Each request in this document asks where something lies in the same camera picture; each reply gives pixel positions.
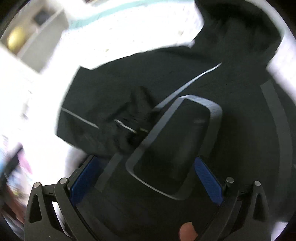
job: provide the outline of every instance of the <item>yellow ball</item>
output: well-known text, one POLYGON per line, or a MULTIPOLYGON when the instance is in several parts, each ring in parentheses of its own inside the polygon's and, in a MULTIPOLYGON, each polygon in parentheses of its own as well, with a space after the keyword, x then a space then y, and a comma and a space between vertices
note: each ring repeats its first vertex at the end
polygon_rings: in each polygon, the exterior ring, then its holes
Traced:
POLYGON ((26 42, 26 33, 22 27, 15 27, 7 38, 7 47, 17 53, 26 42))

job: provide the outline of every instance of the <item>metal pin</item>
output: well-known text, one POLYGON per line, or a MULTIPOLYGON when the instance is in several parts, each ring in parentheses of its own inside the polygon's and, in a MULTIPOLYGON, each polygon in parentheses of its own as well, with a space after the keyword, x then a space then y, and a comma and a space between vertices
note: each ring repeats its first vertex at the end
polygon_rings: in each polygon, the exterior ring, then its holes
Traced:
POLYGON ((254 184, 255 184, 257 187, 260 187, 260 186, 261 186, 261 182, 259 182, 259 181, 254 181, 254 184))
POLYGON ((59 182, 60 184, 64 184, 67 182, 67 178, 63 177, 59 182))
POLYGON ((234 183, 234 179, 233 179, 232 177, 227 177, 227 178, 226 178, 226 181, 227 181, 228 183, 234 183))
POLYGON ((39 187, 40 186, 40 183, 39 182, 36 182, 36 183, 34 183, 34 185, 33 185, 33 187, 35 187, 35 188, 37 188, 37 187, 39 187))

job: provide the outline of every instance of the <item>gray rectangular outline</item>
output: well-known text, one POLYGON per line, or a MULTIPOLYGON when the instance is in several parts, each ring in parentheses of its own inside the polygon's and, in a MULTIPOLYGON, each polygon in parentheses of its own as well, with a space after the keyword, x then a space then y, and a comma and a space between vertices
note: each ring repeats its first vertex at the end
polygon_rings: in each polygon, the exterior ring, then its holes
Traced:
POLYGON ((209 126, 207 128, 207 132, 203 141, 203 144, 198 152, 198 155, 203 155, 205 157, 208 157, 217 138, 217 134, 220 128, 220 123, 222 119, 222 108, 214 103, 213 101, 210 101, 208 99, 204 99, 195 95, 186 95, 181 96, 177 98, 174 103, 169 107, 169 109, 164 113, 164 115, 160 118, 160 120, 156 123, 156 125, 153 127, 153 129, 150 131, 150 133, 147 135, 147 137, 142 141, 142 143, 135 149, 135 151, 132 153, 132 155, 128 158, 126 161, 126 170, 138 181, 143 183, 144 185, 148 186, 149 188, 153 189, 154 191, 157 191, 158 193, 167 196, 169 198, 172 198, 174 200, 184 200, 186 199, 192 192, 192 189, 195 186, 195 180, 197 179, 197 175, 195 174, 194 167, 192 165, 185 181, 183 182, 182 186, 179 188, 179 190, 171 195, 164 193, 148 183, 141 180, 139 177, 136 176, 133 169, 134 166, 137 164, 137 162, 141 159, 142 155, 148 149, 148 147, 153 143, 153 141, 156 139, 158 134, 161 132, 163 127, 166 125, 166 123, 169 121, 169 119, 172 117, 174 112, 178 109, 178 107, 181 105, 181 103, 188 99, 190 101, 194 101, 196 103, 199 103, 210 111, 210 121, 209 126))

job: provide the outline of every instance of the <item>black fabric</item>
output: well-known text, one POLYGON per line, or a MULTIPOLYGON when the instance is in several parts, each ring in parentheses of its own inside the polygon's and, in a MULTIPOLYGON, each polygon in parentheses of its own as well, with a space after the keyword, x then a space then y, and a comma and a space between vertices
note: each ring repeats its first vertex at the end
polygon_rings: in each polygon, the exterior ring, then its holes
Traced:
MULTIPOLYGON (((260 87, 267 81, 275 87, 284 110, 289 111, 287 120, 295 145, 295 105, 266 71, 281 41, 280 35, 268 16, 246 1, 198 0, 196 4, 205 24, 192 48, 162 48, 118 59, 94 70, 80 68, 62 107, 99 128, 61 111, 57 135, 87 153, 106 155, 101 152, 106 146, 102 132, 109 135, 110 130, 104 127, 120 118, 122 112, 118 110, 129 102, 135 86, 143 86, 157 104, 194 77, 222 63, 177 96, 196 95, 223 109, 217 141, 206 164, 221 182, 229 176, 241 185, 259 180, 269 205, 275 198, 279 203, 287 203, 286 195, 274 197, 279 140, 260 87)), ((93 188, 79 204, 79 211, 85 214, 99 238, 109 240, 110 231, 120 240, 177 240, 180 225, 188 221, 194 222, 198 233, 204 230, 217 206, 200 182, 190 198, 175 201, 140 183, 126 171, 124 163, 125 159, 103 193, 93 188)), ((292 179, 288 195, 295 200, 292 179)), ((291 208, 282 208, 280 216, 285 216, 284 211, 291 213, 291 208)), ((270 212, 275 219, 279 217, 279 210, 270 212)))

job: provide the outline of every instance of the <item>blue object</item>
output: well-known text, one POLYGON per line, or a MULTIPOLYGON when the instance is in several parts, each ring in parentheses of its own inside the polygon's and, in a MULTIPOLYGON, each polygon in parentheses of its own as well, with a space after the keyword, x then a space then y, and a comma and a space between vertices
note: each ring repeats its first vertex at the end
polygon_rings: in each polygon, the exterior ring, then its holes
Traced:
POLYGON ((82 201, 94 179, 103 172, 104 168, 105 166, 97 157, 94 156, 90 160, 71 188, 70 201, 73 206, 82 201))
POLYGON ((223 201, 222 188, 215 176, 199 157, 194 161, 194 169, 212 202, 220 206, 223 201))

